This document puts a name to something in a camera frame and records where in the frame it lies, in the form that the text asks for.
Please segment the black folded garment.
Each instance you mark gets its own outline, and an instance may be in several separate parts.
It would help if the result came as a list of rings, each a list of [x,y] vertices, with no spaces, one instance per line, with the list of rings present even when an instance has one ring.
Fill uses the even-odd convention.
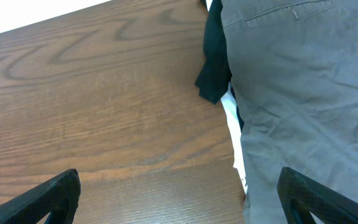
[[[235,96],[234,89],[229,86],[232,73],[227,59],[226,38],[221,21],[223,4],[221,0],[201,3],[208,10],[203,39],[206,60],[195,81],[195,86],[200,89],[199,96],[215,105],[225,93]]]

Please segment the grey folded shorts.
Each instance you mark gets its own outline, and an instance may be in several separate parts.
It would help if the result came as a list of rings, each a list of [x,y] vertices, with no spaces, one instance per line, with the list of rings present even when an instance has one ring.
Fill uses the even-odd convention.
[[[246,223],[285,223],[283,167],[358,203],[358,0],[229,0]]]

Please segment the white folded garment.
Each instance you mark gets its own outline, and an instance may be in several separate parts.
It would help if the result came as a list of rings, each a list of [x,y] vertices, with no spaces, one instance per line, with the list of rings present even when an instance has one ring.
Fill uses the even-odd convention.
[[[223,109],[226,114],[227,125],[231,135],[231,141],[234,150],[233,168],[237,170],[241,180],[242,188],[244,189],[244,192],[247,193],[248,185],[241,146],[241,131],[242,127],[244,126],[244,122],[239,116],[236,96],[232,96],[230,93],[225,93],[218,102],[221,102],[223,105]]]

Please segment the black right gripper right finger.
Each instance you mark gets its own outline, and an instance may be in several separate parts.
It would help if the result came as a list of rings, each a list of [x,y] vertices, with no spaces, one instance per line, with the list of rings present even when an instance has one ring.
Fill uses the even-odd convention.
[[[358,224],[358,203],[290,167],[281,169],[277,192],[289,224]]]

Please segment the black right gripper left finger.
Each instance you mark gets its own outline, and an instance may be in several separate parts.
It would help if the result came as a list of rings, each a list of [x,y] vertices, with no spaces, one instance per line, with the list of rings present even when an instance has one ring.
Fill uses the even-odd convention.
[[[0,205],[0,224],[73,222],[81,193],[76,169],[68,169],[50,180]]]

